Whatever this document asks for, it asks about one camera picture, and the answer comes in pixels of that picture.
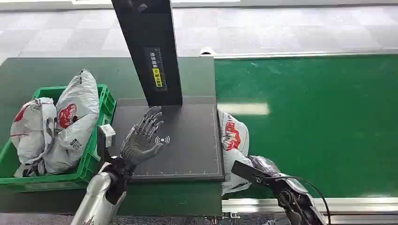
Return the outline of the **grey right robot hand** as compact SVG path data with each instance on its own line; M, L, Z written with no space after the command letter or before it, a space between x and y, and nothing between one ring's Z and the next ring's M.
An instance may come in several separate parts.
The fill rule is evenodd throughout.
M248 158L251 160L254 168L262 171L269 177L276 177L280 175L279 168L274 164L274 162L263 156L251 156Z

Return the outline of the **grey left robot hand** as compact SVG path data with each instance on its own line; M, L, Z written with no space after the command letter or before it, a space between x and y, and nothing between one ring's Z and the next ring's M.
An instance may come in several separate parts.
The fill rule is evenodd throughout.
M161 106L153 106L128 132L120 153L125 162L126 171L133 172L138 164L155 157L164 146L163 143L152 141L154 134L164 123L160 120L161 116Z

